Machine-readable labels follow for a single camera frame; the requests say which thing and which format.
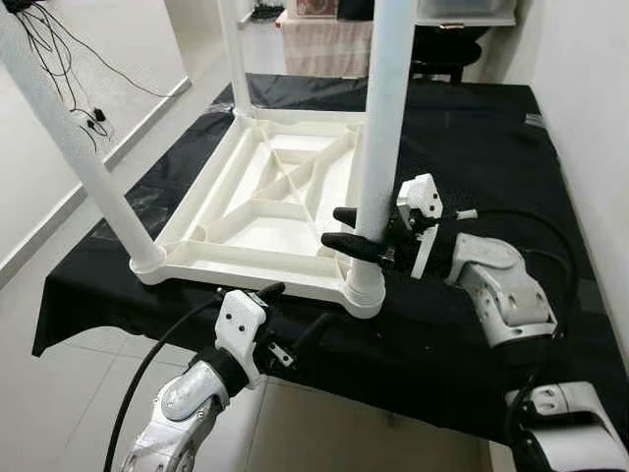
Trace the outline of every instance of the metal bracket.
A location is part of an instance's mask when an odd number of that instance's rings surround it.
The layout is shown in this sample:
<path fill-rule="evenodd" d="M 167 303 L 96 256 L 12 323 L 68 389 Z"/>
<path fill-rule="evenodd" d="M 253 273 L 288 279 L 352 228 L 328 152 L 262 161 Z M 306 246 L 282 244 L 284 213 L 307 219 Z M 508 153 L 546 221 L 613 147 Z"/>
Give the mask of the metal bracket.
<path fill-rule="evenodd" d="M 396 205 L 406 229 L 413 233 L 416 233 L 418 228 L 411 215 L 412 210 L 419 210 L 425 218 L 441 218 L 443 215 L 443 203 L 430 174 L 418 175 L 415 179 L 404 182 L 397 196 Z M 413 278 L 422 278 L 437 231 L 438 224 L 422 228 L 422 232 L 417 234 L 420 249 L 411 271 Z"/>
<path fill-rule="evenodd" d="M 275 342 L 271 342 L 268 345 L 268 350 L 273 353 L 273 355 L 284 367 L 291 367 L 295 362 L 293 356 L 291 356 L 288 352 L 278 346 Z"/>

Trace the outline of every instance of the baseboard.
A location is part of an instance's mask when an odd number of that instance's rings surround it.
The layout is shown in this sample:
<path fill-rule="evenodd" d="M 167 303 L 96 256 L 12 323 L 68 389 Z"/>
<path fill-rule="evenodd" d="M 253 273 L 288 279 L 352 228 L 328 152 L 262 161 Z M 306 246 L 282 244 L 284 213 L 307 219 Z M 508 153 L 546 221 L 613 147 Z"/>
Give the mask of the baseboard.
<path fill-rule="evenodd" d="M 486 442 L 488 452 L 487 472 L 516 472 L 511 449 L 497 442 Z"/>
<path fill-rule="evenodd" d="M 114 147 L 103 159 L 105 167 L 113 170 L 129 150 L 150 130 L 177 101 L 181 94 L 189 89 L 192 83 L 188 77 L 177 84 L 168 94 L 175 95 L 163 98 L 150 110 L 146 117 L 136 126 L 122 142 Z M 75 187 L 46 217 L 29 233 L 29 235 L 0 263 L 0 289 L 2 289 L 26 264 L 50 236 L 68 219 L 68 217 L 86 199 L 87 193 L 80 184 Z"/>

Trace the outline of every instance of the cable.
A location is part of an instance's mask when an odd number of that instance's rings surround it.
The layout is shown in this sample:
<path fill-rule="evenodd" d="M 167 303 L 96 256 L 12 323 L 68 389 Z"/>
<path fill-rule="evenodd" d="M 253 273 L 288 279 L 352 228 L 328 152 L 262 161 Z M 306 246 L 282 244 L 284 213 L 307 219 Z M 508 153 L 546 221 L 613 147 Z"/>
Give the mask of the cable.
<path fill-rule="evenodd" d="M 93 138 L 93 136 L 83 126 L 80 126 L 79 128 L 85 131 L 87 137 L 91 140 L 91 143 L 94 145 L 94 153 L 98 153 L 98 146 L 96 145 L 96 140 Z"/>
<path fill-rule="evenodd" d="M 539 258 L 548 259 L 556 263 L 558 266 L 561 266 L 562 270 L 564 271 L 565 278 L 566 278 L 565 280 L 566 287 L 569 285 L 570 264 L 565 259 L 560 258 L 557 254 L 551 253 L 549 251 L 544 251 L 542 249 L 518 248 L 518 250 L 521 253 L 524 253 L 526 255 L 537 256 Z"/>
<path fill-rule="evenodd" d="M 111 438 L 109 440 L 109 446 L 107 447 L 107 455 L 105 457 L 105 466 L 103 468 L 104 472 L 111 472 L 112 464 L 114 461 L 114 454 L 116 452 L 116 444 L 118 443 L 118 438 L 120 437 L 120 432 L 122 430 L 123 422 L 125 421 L 125 415 L 127 414 L 127 410 L 129 410 L 129 405 L 131 404 L 131 400 L 134 397 L 134 393 L 136 392 L 136 388 L 138 388 L 138 384 L 142 379 L 146 368 L 150 362 L 157 355 L 159 350 L 166 344 L 168 338 L 172 335 L 172 333 L 183 323 L 189 320 L 191 317 L 199 314 L 203 310 L 212 307 L 213 305 L 220 304 L 222 302 L 222 297 L 214 299 L 210 302 L 207 302 L 199 307 L 196 307 L 190 310 L 186 315 L 184 315 L 181 319 L 179 319 L 175 324 L 173 324 L 161 338 L 157 341 L 157 343 L 148 351 L 148 354 L 142 360 L 142 363 L 138 367 L 138 370 L 134 374 L 129 387 L 127 388 L 127 392 L 125 393 L 125 397 L 122 400 L 120 405 L 120 409 L 118 410 L 118 415 L 116 416 L 116 422 L 114 423 L 114 428 L 111 432 Z"/>
<path fill-rule="evenodd" d="M 36 53 L 37 53 L 37 55 L 39 56 L 39 58 L 40 58 L 40 60 L 42 62 L 42 68 L 44 69 L 44 71 L 46 71 L 46 73 L 48 73 L 48 75 L 50 75 L 50 77 L 53 80 L 53 82 L 54 82 L 54 84 L 55 84 L 55 86 L 57 88 L 57 91 L 59 92 L 59 94 L 62 97 L 62 99 L 63 99 L 63 94 L 61 93 L 61 90 L 60 90 L 59 85 L 57 84 L 55 78 L 56 77 L 63 77 L 65 79 L 66 85 L 68 87 L 68 91 L 70 92 L 70 95 L 71 95 L 72 101 L 73 101 L 73 105 L 74 105 L 72 107 L 72 109 L 69 110 L 70 113 L 74 113 L 74 112 L 77 112 L 77 111 L 83 113 L 88 118 L 87 126 L 89 128 L 91 128 L 91 130 L 94 131 L 101 138 L 108 138 L 109 137 L 109 133 L 105 129 L 105 127 L 102 126 L 102 124 L 100 124 L 100 122 L 92 114 L 90 114 L 89 112 L 83 110 L 82 108 L 77 107 L 77 98 L 76 98 L 75 92 L 73 90 L 72 84 L 70 83 L 70 79 L 68 77 L 68 73 L 71 73 L 73 75 L 73 77 L 77 81 L 77 84 L 79 85 L 79 87 L 82 89 L 82 91 L 86 95 L 87 101 L 90 101 L 90 100 L 89 100 L 89 97 L 87 96 L 87 93 L 86 93 L 83 85 L 81 84 L 81 82 L 79 81 L 79 79 L 77 78 L 76 74 L 74 73 L 74 71 L 72 69 L 72 53 L 70 51 L 70 48 L 68 47 L 68 45 L 64 41 L 64 39 L 53 29 L 53 27 L 50 25 L 50 21 L 47 18 L 45 18 L 45 19 L 39 18 L 39 17 L 37 17 L 36 15 L 33 15 L 30 12 L 22 12 L 21 13 L 21 17 L 24 17 L 24 20 L 26 20 L 26 22 L 29 23 L 30 28 L 32 29 L 32 31 L 34 31 L 34 34 L 36 34 L 37 37 L 34 37 L 33 33 L 29 30 L 29 28 L 27 27 L 27 25 L 23 21 L 23 18 L 19 17 L 19 20 L 22 23 L 22 26 L 24 27 L 25 31 L 27 32 L 27 36 L 29 37 L 31 49 L 35 49 L 36 50 Z M 35 27 L 35 25 L 33 24 L 32 20 L 31 20 L 31 18 L 39 21 L 45 27 L 48 28 L 48 32 L 50 34 L 50 38 L 51 38 L 51 40 L 53 42 L 53 46 L 54 46 L 55 52 L 57 53 L 57 58 L 59 59 L 60 66 L 61 66 L 61 69 L 63 71 L 61 74 L 53 73 L 50 70 L 50 66 L 47 64 L 47 62 L 43 58 L 43 56 L 41 54 L 41 51 L 39 50 L 39 46 L 43 47 L 44 50 L 46 50 L 47 52 L 50 52 L 50 53 L 52 53 L 52 46 L 50 46 L 48 41 L 37 30 L 37 28 Z M 64 65 L 63 58 L 61 57 L 61 52 L 59 51 L 59 48 L 57 46 L 57 39 L 59 40 L 59 42 L 61 42 L 61 44 L 63 45 L 63 47 L 66 50 L 67 61 L 68 61 L 68 66 L 67 67 Z M 86 130 L 85 128 L 83 128 L 83 130 L 89 135 L 89 137 L 93 141 L 93 137 L 91 136 L 89 131 Z"/>
<path fill-rule="evenodd" d="M 88 111 L 83 110 L 82 108 L 74 108 L 74 109 L 70 110 L 70 113 L 74 113 L 76 111 L 82 112 L 88 118 L 87 125 L 90 128 L 92 128 L 93 131 L 98 136 L 101 136 L 103 138 L 107 138 L 108 137 L 108 133 L 107 133 L 107 130 L 105 129 L 105 127 L 102 126 L 102 124 L 100 124 L 100 122 L 98 122 L 98 120 L 91 113 L 89 113 Z M 96 129 L 95 129 L 96 126 L 98 128 L 100 128 L 100 130 L 101 130 L 100 132 L 96 131 Z"/>
<path fill-rule="evenodd" d="M 48 75 L 50 76 L 50 79 L 52 80 L 52 83 L 54 84 L 55 88 L 57 89 L 57 93 L 59 93 L 59 97 L 63 100 L 63 94 L 61 93 L 61 89 L 59 88 L 59 84 L 57 83 L 57 79 L 56 77 L 50 72 L 50 69 L 48 68 L 48 65 L 46 64 L 46 61 L 44 60 L 43 56 L 41 55 L 41 51 L 39 50 L 39 48 L 36 45 L 36 42 L 33 39 L 32 33 L 29 31 L 29 29 L 27 28 L 27 26 L 25 25 L 25 23 L 22 21 L 21 18 L 18 18 L 18 20 L 20 21 L 20 23 L 22 24 L 22 26 L 24 27 L 26 33 L 27 33 L 27 38 L 29 39 L 29 46 L 31 50 L 34 50 L 34 52 L 37 54 L 37 56 L 39 57 L 39 60 L 41 61 L 41 67 L 43 68 L 43 70 L 45 72 L 48 73 Z"/>
<path fill-rule="evenodd" d="M 75 42 L 77 42 L 78 44 L 80 44 L 81 46 L 83 46 L 84 48 L 86 48 L 89 52 L 91 52 L 107 69 L 109 69 L 111 72 L 113 72 L 114 74 L 117 74 L 118 76 L 122 77 L 123 79 L 125 79 L 129 84 L 131 84 L 133 87 L 135 87 L 136 89 L 139 89 L 145 93 L 148 93 L 150 95 L 156 96 L 158 98 L 172 98 L 172 97 L 176 97 L 179 96 L 183 93 L 185 93 L 186 91 L 188 91 L 187 89 L 185 90 L 181 90 L 177 93 L 173 93 L 170 95 L 163 95 L 160 93 L 156 93 L 152 90 L 149 90 L 148 88 L 144 88 L 143 86 L 137 84 L 136 82 L 134 82 L 132 79 L 130 79 L 128 76 L 126 76 L 124 73 L 122 73 L 121 71 L 119 71 L 118 69 L 116 69 L 115 67 L 111 66 L 107 61 L 105 61 L 100 54 L 98 54 L 94 49 L 92 49 L 89 45 L 85 44 L 84 42 L 82 42 L 80 39 L 78 39 L 76 36 L 74 36 L 71 32 L 69 32 L 66 27 L 64 27 L 61 22 L 59 22 L 59 20 L 57 20 L 55 18 L 54 15 L 52 15 L 45 7 L 41 6 L 41 5 L 37 5 L 37 4 L 33 4 L 33 6 L 35 8 L 37 8 L 44 16 L 47 16 L 48 18 L 50 18 L 53 22 L 55 22 L 57 24 L 57 26 L 59 26 L 59 28 L 61 28 L 71 39 L 73 39 Z"/>
<path fill-rule="evenodd" d="M 55 39 L 55 35 L 54 35 L 54 31 L 52 30 L 52 26 L 50 25 L 50 21 L 46 18 L 46 25 L 48 26 L 48 28 L 50 29 L 50 38 L 52 39 L 52 45 L 55 48 L 55 51 L 57 53 L 57 57 L 59 58 L 59 65 L 61 66 L 61 70 L 64 71 L 63 72 L 63 77 L 66 80 L 66 85 L 68 86 L 68 91 L 70 92 L 70 96 L 72 97 L 72 109 L 74 110 L 75 108 L 77 108 L 77 96 L 75 95 L 75 92 L 72 90 L 72 85 L 70 84 L 70 79 L 68 79 L 68 72 L 65 70 L 64 66 L 63 66 L 63 58 L 61 57 L 61 52 L 59 52 L 59 46 L 57 46 L 57 40 Z"/>
<path fill-rule="evenodd" d="M 89 93 L 87 93 L 87 90 L 85 87 L 83 87 L 83 84 L 81 83 L 81 81 L 79 80 L 79 78 L 77 77 L 77 74 L 75 73 L 74 69 L 70 70 L 70 74 L 72 74 L 72 77 L 75 78 L 75 82 L 77 83 L 77 85 L 79 86 L 79 89 L 81 89 L 81 91 L 83 92 L 83 95 L 86 98 L 86 102 L 89 105 L 89 109 L 93 110 L 94 108 L 96 108 L 93 104 L 93 102 L 91 101 L 91 98 L 89 97 Z"/>
<path fill-rule="evenodd" d="M 574 246 L 572 245 L 572 243 L 570 242 L 570 240 L 568 239 L 568 237 L 566 236 L 565 232 L 559 228 L 553 221 L 551 221 L 550 219 L 546 218 L 545 216 L 536 213 L 534 211 L 530 211 L 527 209 L 521 209 L 521 208 L 477 208 L 477 212 L 479 214 L 479 217 L 483 216 L 483 215 L 503 215 L 503 214 L 511 214 L 511 215 L 515 215 L 515 216 L 520 216 L 520 217 L 524 217 L 527 219 L 531 219 L 533 221 L 536 221 L 537 223 L 540 223 L 542 225 L 544 225 L 546 228 L 548 228 L 556 237 L 557 239 L 561 242 L 561 244 L 564 246 L 567 256 L 568 256 L 568 263 L 570 264 L 570 271 L 569 271 L 569 277 L 568 277 L 568 288 L 566 290 L 566 294 L 564 297 L 564 302 L 566 305 L 566 317 L 564 317 L 564 326 L 563 326 L 563 334 L 567 333 L 568 331 L 568 319 L 572 316 L 573 311 L 576 308 L 576 302 L 577 302 L 577 294 L 578 294 L 578 290 L 579 290 L 579 266 L 577 263 L 577 253 L 576 250 L 574 249 Z"/>
<path fill-rule="evenodd" d="M 66 55 L 68 57 L 68 67 L 64 67 L 62 66 L 62 71 L 59 74 L 55 74 L 53 72 L 49 72 L 49 74 L 55 76 L 55 77 L 63 77 L 64 74 L 68 74 L 71 70 L 72 70 L 72 53 L 70 52 L 70 48 L 68 47 L 68 44 L 66 43 L 66 41 L 63 40 L 63 38 L 59 35 L 59 33 L 57 33 L 53 28 L 50 27 L 49 23 L 47 24 L 42 18 L 37 17 L 36 15 L 33 15 L 31 12 L 22 12 L 21 16 L 24 17 L 26 19 L 26 21 L 29 23 L 30 27 L 32 28 L 32 30 L 37 34 L 37 37 L 39 38 L 39 44 L 41 45 L 41 47 L 43 47 L 46 52 L 52 54 L 52 46 L 48 43 L 48 41 L 46 41 L 43 36 L 39 33 L 39 31 L 37 30 L 37 28 L 35 27 L 35 25 L 32 23 L 31 18 L 36 19 L 37 21 L 39 21 L 40 23 L 42 23 L 45 27 L 48 28 L 48 32 L 50 33 L 50 37 L 54 38 L 55 36 L 57 37 L 57 39 L 59 39 L 59 41 L 61 42 L 61 44 L 63 45 L 64 49 L 66 50 Z"/>
<path fill-rule="evenodd" d="M 523 218 L 535 221 L 545 226 L 556 236 L 556 238 L 564 246 L 566 253 L 568 255 L 568 264 L 566 265 L 568 269 L 568 277 L 567 277 L 568 287 L 564 295 L 566 316 L 564 317 L 562 324 L 557 323 L 557 326 L 555 330 L 553 331 L 549 342 L 546 342 L 543 344 L 540 350 L 539 356 L 538 356 L 538 361 L 536 363 L 536 366 L 534 367 L 533 371 L 529 375 L 524 386 L 520 388 L 520 390 L 518 391 L 517 395 L 515 396 L 515 398 L 511 402 L 511 405 L 509 405 L 509 408 L 507 410 L 505 423 L 504 423 L 505 436 L 507 437 L 507 443 L 513 447 L 516 445 L 516 440 L 515 440 L 516 425 L 517 425 L 519 414 L 522 411 L 524 400 L 530 395 L 531 391 L 533 390 L 533 388 L 535 388 L 538 382 L 540 374 L 547 361 L 550 346 L 554 343 L 556 339 L 563 337 L 567 333 L 570 318 L 574 315 L 574 311 L 577 306 L 577 294 L 578 294 L 578 288 L 579 288 L 579 268 L 578 268 L 577 256 L 576 256 L 577 253 L 574 249 L 574 246 L 572 245 L 572 243 L 566 236 L 565 232 L 561 228 L 559 228 L 550 219 L 534 211 L 521 209 L 521 208 L 476 208 L 475 210 L 465 211 L 463 213 L 465 213 L 463 217 L 461 217 L 462 213 L 459 213 L 459 216 L 458 216 L 459 219 L 478 218 L 482 216 L 495 216 L 495 215 L 514 215 L 514 216 L 519 216 L 519 217 L 523 217 Z"/>

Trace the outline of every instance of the floor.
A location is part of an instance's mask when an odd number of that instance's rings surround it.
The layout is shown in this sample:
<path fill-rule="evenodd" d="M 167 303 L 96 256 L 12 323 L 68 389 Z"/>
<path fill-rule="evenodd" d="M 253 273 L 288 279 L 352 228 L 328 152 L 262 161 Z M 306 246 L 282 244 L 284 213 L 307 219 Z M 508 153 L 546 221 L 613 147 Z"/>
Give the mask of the floor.
<path fill-rule="evenodd" d="M 281 72 L 267 51 L 268 26 L 247 26 L 248 70 Z M 218 53 L 194 88 L 132 149 L 113 175 L 129 189 L 192 124 L 227 83 Z M 29 355 L 46 274 L 99 219 L 85 202 L 0 291 L 0 469 L 13 472 L 101 470 L 124 390 L 152 341 L 116 328 L 85 332 Z M 151 400 L 182 373 L 192 352 L 166 346 L 144 376 L 119 442 L 120 464 L 146 423 Z M 233 399 L 198 456 L 198 471 L 481 470 L 486 445 L 475 438 L 397 417 L 362 403 L 277 379 Z"/>

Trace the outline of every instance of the black tablecloth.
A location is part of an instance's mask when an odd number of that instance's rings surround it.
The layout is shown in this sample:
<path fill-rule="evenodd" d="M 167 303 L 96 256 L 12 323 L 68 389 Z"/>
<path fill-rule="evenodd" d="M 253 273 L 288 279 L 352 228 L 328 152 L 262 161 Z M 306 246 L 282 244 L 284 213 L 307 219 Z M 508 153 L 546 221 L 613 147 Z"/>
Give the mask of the black tablecloth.
<path fill-rule="evenodd" d="M 250 76 L 261 107 L 363 111 L 365 81 Z M 224 91 L 197 122 L 142 177 L 127 198 L 155 237 L 232 122 Z M 431 172 L 446 206 L 521 207 L 557 221 L 579 248 L 582 280 L 594 280 L 552 143 L 527 87 L 411 83 L 396 189 Z M 502 238 L 521 248 L 563 255 L 543 228 L 513 218 L 469 223 L 462 229 Z M 214 297 L 209 284 L 169 280 L 143 286 L 104 222 L 48 275 L 33 354 L 83 330 L 118 326 L 159 337 L 192 307 Z M 565 289 L 560 265 L 528 261 L 555 312 Z M 338 314 L 320 345 L 297 372 L 261 369 L 387 410 L 496 441 L 503 441 L 503 375 L 491 356 L 467 295 L 435 281 L 387 274 L 382 313 L 364 322 L 337 306 L 283 297 L 270 321 L 290 345 L 323 311 Z M 216 311 L 191 320 L 173 343 L 199 350 L 213 342 Z M 585 380 L 627 439 L 628 382 L 602 313 L 580 311 L 566 340 L 556 344 L 548 374 L 554 381 Z"/>

